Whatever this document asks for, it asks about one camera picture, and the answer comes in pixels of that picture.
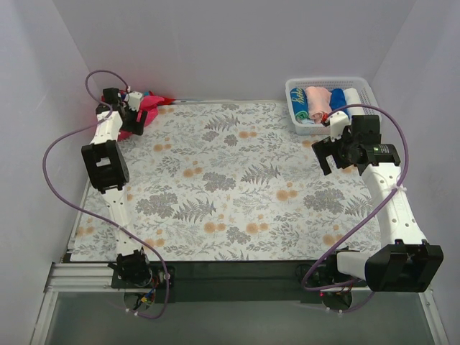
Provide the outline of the pink red towel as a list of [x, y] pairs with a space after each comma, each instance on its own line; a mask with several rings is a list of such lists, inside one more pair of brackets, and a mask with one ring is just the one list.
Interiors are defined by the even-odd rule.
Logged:
[[[167, 106], [172, 104], [175, 101], [173, 98], [157, 96], [153, 92], [148, 91], [144, 93], [144, 98], [142, 100], [140, 110], [152, 111], [152, 121], [159, 114], [160, 106]], [[124, 134], [121, 130], [119, 132], [118, 140], [127, 139], [131, 135]]]

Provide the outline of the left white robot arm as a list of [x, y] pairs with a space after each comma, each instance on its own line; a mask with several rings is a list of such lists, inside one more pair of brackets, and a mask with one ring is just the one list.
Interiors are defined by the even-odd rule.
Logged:
[[152, 268], [142, 244], [131, 235], [132, 217], [127, 208], [129, 170], [119, 148], [122, 131], [142, 135], [147, 112], [141, 110], [144, 96], [118, 88], [103, 90], [103, 101], [96, 107], [98, 125], [90, 144], [81, 148], [89, 180], [116, 224], [116, 261], [109, 265], [124, 282], [136, 287], [148, 286]]

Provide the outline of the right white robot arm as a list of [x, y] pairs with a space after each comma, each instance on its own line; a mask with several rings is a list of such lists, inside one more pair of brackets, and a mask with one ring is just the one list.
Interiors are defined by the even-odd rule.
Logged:
[[429, 244], [411, 210], [402, 181], [407, 170], [394, 145], [383, 144], [378, 115], [347, 116], [337, 111], [323, 120], [329, 137], [313, 145], [325, 175], [332, 157], [338, 169], [354, 166], [372, 198], [380, 230], [380, 248], [373, 254], [337, 249], [326, 260], [332, 285], [350, 277], [374, 292], [425, 291], [443, 261], [439, 245]]

